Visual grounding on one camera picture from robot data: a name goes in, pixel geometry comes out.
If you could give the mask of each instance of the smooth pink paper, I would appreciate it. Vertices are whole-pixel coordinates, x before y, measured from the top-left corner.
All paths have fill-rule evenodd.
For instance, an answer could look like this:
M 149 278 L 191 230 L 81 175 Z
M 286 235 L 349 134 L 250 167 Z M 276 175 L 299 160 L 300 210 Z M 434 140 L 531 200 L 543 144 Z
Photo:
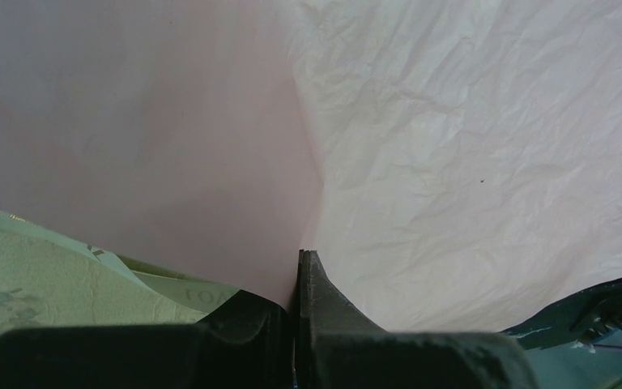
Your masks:
M 282 305 L 321 182 L 275 1 L 0 1 L 0 207 Z

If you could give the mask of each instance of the white sheet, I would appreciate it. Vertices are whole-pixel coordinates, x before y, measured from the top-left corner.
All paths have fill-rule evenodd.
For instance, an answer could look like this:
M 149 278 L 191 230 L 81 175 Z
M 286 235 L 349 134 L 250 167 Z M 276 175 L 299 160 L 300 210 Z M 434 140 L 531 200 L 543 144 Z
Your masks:
M 621 277 L 622 2 L 0 1 L 9 212 L 284 304 L 309 148 L 305 248 L 387 329 Z

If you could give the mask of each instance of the black plastic part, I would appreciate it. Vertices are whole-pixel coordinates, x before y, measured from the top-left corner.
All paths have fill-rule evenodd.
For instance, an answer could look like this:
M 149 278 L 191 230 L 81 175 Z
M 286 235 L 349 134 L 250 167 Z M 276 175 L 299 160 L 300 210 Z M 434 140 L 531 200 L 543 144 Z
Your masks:
M 289 317 L 240 291 L 192 325 L 33 328 L 0 336 L 0 387 L 292 387 Z
M 525 322 L 503 331 L 525 349 L 550 348 L 577 340 L 611 324 L 622 329 L 622 278 L 583 289 L 559 300 Z
M 295 365 L 305 388 L 535 388 L 513 340 L 497 334 L 391 334 L 300 253 Z

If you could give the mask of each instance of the crumpled white paper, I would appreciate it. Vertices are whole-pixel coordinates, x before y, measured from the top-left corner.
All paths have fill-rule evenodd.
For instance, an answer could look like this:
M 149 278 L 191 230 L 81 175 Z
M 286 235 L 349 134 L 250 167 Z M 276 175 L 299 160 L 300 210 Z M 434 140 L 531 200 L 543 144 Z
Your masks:
M 622 277 L 622 2 L 18 4 L 9 212 L 284 303 L 315 161 L 304 248 L 386 329 L 502 330 Z

